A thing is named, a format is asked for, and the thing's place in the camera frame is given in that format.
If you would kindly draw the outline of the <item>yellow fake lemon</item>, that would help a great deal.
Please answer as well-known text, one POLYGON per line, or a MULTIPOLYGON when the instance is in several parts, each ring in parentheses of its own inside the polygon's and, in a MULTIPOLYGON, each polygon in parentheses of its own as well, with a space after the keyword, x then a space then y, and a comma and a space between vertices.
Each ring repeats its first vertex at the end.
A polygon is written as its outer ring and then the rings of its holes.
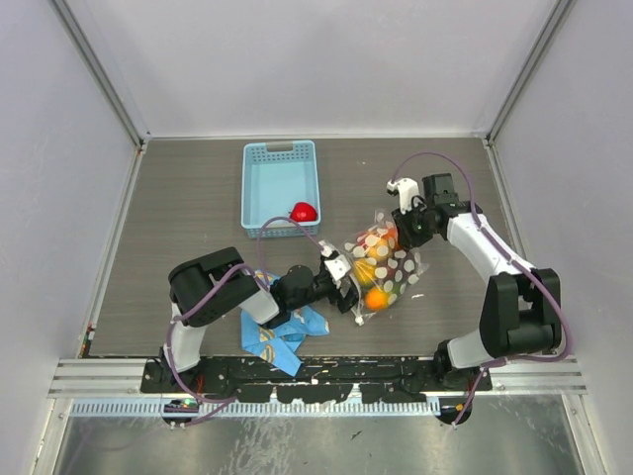
POLYGON ((353 262, 353 273, 363 288, 374 286, 376 264, 367 258, 359 258, 353 262))

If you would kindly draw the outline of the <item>clear polka dot zip bag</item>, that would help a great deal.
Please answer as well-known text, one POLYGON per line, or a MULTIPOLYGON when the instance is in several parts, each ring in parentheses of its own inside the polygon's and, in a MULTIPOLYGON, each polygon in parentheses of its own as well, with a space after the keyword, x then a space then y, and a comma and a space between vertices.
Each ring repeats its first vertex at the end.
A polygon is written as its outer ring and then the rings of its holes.
POLYGON ((373 223, 364 231, 347 238, 342 245, 343 253, 350 260, 350 278, 359 292, 359 303, 351 312, 355 324, 366 324, 377 313, 392 307, 407 290, 414 286, 429 265, 421 260, 418 250, 404 250, 398 244, 398 232, 392 216, 377 209, 373 223), (353 262, 367 258, 376 264, 374 286, 391 294, 391 305, 382 311, 372 312, 365 307, 364 297, 369 289, 359 285, 353 273, 353 262))

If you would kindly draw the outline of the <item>red fake apple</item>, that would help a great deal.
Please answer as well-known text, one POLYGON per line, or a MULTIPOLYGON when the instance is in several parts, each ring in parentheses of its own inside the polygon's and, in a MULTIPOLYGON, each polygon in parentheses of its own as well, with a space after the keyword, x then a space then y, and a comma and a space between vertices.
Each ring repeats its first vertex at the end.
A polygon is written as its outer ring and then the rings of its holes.
POLYGON ((318 219, 318 212, 308 202, 297 202, 291 210, 289 218, 298 223, 315 222, 318 219))

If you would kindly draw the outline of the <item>orange fake fruit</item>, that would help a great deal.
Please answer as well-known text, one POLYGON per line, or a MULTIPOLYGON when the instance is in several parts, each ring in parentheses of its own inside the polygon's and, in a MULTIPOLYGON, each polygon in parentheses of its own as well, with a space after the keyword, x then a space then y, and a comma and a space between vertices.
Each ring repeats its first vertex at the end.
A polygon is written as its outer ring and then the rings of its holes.
POLYGON ((372 312, 382 311, 391 305, 390 297, 391 294, 382 288, 372 287, 364 297, 364 304, 372 312))

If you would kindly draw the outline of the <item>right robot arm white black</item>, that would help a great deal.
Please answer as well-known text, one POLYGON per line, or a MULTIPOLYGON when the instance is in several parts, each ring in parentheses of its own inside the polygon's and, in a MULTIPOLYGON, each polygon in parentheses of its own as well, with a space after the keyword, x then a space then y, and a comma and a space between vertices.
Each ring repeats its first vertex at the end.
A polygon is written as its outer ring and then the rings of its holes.
POLYGON ((439 386, 457 389, 469 370, 512 357, 541 359, 562 343, 559 276, 519 257, 473 201, 460 199, 450 174, 420 182, 395 178, 386 188, 399 200, 392 218, 402 248, 417 249, 440 236, 462 252, 486 284, 477 328, 437 346, 432 368, 439 386))

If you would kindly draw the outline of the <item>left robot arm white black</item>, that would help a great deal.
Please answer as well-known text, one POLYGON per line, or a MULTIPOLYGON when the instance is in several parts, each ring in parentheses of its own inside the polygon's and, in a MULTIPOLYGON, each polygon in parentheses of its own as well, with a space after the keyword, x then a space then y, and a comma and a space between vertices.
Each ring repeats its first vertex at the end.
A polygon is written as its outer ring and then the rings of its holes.
POLYGON ((176 392, 195 386, 207 327, 233 310, 240 311, 243 349, 296 376, 296 351, 305 337, 328 333, 312 305, 326 300, 340 313, 358 305, 350 271, 349 261, 330 246, 321 251, 317 272, 295 265, 270 276, 248 267, 234 247, 180 264, 168 276, 172 317, 160 353, 163 381, 176 392))

